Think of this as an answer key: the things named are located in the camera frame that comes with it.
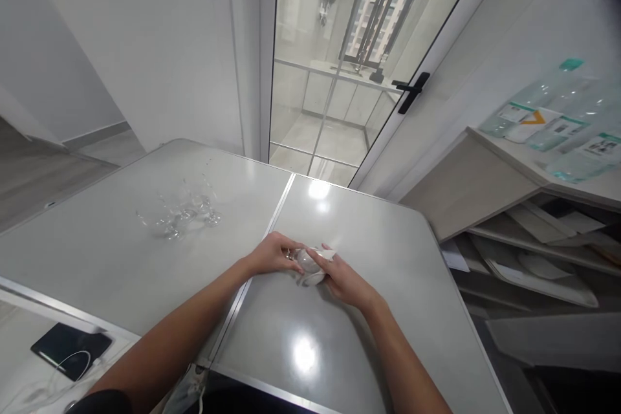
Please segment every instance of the hand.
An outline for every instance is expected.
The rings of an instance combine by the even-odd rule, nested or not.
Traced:
[[[330,249],[328,245],[322,246],[324,249]],[[338,254],[335,254],[330,262],[313,249],[306,248],[306,252],[328,275],[323,282],[328,285],[335,298],[357,307],[363,313],[370,311],[375,303],[382,301],[382,297],[375,288],[358,275]]]
[[[252,275],[276,272],[278,270],[295,270],[304,275],[304,270],[296,261],[285,257],[283,249],[303,249],[302,243],[297,243],[279,232],[269,233],[259,245],[244,257]]]

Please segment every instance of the sleeve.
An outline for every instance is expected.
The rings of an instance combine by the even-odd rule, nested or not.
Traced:
[[[75,403],[67,414],[132,414],[131,403],[119,390],[103,390],[91,393]]]

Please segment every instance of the bottle cap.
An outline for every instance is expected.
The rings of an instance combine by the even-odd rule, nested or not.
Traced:
[[[573,71],[576,68],[579,68],[581,64],[584,63],[584,60],[578,60],[577,58],[568,58],[559,66],[560,69],[566,71]]]

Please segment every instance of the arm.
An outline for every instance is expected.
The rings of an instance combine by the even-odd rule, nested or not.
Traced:
[[[225,305],[252,276],[276,270],[296,270],[283,248],[300,248],[280,233],[270,233],[248,256],[168,314],[136,343],[88,394],[105,389],[125,393],[133,412],[148,413],[173,387],[218,322]]]
[[[357,307],[380,353],[395,411],[450,414],[446,401],[399,328],[382,296],[337,254],[332,262],[306,249],[328,276],[326,285],[346,304]]]

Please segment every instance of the white table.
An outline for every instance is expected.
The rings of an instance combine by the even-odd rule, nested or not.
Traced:
[[[136,206],[203,169],[222,224],[178,243],[149,237]],[[510,412],[421,214],[193,142],[173,141],[0,237],[0,284],[142,335],[273,229],[329,243],[380,291],[455,414]],[[215,355],[213,370],[319,412],[390,410],[361,315],[323,287],[258,276],[226,317],[199,357]]]
[[[218,194],[221,224],[181,241],[152,237],[136,210],[158,202],[156,191],[171,192],[200,173]],[[137,340],[252,251],[290,177],[174,140],[3,234],[0,285]]]

